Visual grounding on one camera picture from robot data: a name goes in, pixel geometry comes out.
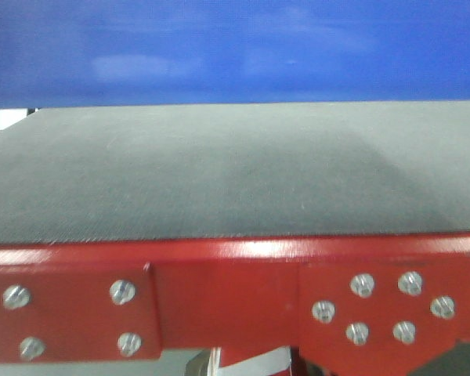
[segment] textured surface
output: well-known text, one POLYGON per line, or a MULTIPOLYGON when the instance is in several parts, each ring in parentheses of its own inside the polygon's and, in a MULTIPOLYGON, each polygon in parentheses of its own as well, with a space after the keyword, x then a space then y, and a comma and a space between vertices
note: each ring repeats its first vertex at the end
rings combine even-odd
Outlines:
POLYGON ((40 110, 0 244, 470 230, 470 102, 40 110))
POLYGON ((0 108, 470 99, 470 0, 0 1, 0 108))

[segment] hex bolt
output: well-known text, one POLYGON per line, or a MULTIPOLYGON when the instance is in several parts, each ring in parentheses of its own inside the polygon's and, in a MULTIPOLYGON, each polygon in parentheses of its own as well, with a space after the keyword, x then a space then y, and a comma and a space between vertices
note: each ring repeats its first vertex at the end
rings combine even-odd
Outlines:
POLYGON ((346 337, 357 346, 367 343, 369 337, 369 327, 365 323, 353 323, 346 328, 346 337))
POLYGON ((423 278, 418 272, 407 272, 399 278, 399 290, 404 294, 418 296, 423 287, 423 278))
POLYGON ((334 304, 327 300, 316 302, 312 307, 313 317, 324 324, 329 324, 332 321, 335 312, 336 308, 334 307, 334 304))
POLYGON ((359 295, 361 298, 369 298, 374 290, 374 278, 367 273, 354 276, 350 282, 350 288, 355 295, 359 295))
POLYGON ((118 338, 117 347, 122 356, 133 356, 141 347, 141 337, 136 333, 124 333, 118 338))
POLYGON ((430 310, 434 316, 450 320, 455 315, 454 300, 450 296, 440 296, 433 300, 430 310))
POLYGON ((31 300, 29 290, 19 284, 14 284, 3 293, 3 306, 7 309, 18 309, 26 306, 31 300))
POLYGON ((136 287, 128 280, 117 280, 110 287, 111 300, 117 306, 130 302, 135 295, 136 287))
POLYGON ((416 327, 410 321, 401 321, 393 327, 393 336, 404 345, 410 345, 416 339, 416 327))
POLYGON ((27 362, 39 357, 45 351, 44 342, 35 337, 25 338, 19 345, 20 357, 27 362))

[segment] red metal frame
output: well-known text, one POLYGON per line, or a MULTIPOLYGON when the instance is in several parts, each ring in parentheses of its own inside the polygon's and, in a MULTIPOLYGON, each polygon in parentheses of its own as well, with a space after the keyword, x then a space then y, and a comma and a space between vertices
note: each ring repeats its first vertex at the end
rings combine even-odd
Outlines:
POLYGON ((19 362, 20 339, 38 333, 47 344, 36 361, 120 359, 116 338, 136 331, 143 348, 260 348, 292 345, 308 360, 341 376, 408 371, 470 341, 470 233, 379 237, 293 237, 48 244, 0 247, 0 299, 10 284, 24 284, 34 300, 6 311, 0 301, 0 362, 19 362), (424 293, 397 290, 398 276, 419 271, 424 293), (356 297, 349 280, 371 273, 373 296, 356 297), (111 303, 116 279, 138 287, 127 305, 111 303), (452 320, 434 317, 431 300, 451 295, 452 320), (311 315, 326 298, 337 306, 330 324, 311 315), (365 346, 345 338, 345 326, 364 320, 365 346), (391 328, 412 320, 413 345, 391 328))

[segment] gray mat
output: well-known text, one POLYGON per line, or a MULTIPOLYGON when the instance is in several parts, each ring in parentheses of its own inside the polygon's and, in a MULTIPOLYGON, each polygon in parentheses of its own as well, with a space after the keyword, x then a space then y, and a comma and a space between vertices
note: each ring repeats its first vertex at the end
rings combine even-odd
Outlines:
POLYGON ((470 102, 40 110, 0 244, 470 231, 470 102))

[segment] red bracket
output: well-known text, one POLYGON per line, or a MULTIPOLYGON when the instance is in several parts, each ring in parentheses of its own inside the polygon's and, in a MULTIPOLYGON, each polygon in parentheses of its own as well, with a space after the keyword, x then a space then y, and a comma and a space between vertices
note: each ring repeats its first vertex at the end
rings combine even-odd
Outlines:
POLYGON ((146 265, 0 267, 0 363, 20 362, 20 343, 40 338, 45 351, 34 361, 66 362, 122 359, 117 341, 139 333, 143 344, 133 359, 161 354, 153 271, 146 265), (109 289, 116 280, 136 286, 136 296, 115 305, 109 289), (2 294, 19 284, 31 292, 31 304, 6 309, 2 294))

